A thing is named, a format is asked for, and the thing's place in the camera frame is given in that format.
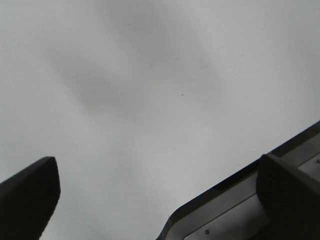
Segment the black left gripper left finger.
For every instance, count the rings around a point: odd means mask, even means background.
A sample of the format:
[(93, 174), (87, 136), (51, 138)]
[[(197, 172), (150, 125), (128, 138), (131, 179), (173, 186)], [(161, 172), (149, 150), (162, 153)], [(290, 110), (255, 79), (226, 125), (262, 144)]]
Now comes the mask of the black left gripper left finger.
[(61, 195), (56, 158), (43, 157), (0, 183), (0, 238), (39, 240)]

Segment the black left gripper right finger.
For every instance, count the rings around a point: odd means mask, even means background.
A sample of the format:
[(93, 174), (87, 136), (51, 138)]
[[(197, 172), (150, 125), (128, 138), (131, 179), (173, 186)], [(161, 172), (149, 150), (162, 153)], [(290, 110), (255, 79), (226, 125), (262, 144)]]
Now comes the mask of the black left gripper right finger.
[(268, 218), (260, 240), (318, 240), (320, 182), (272, 154), (259, 159), (256, 193)]

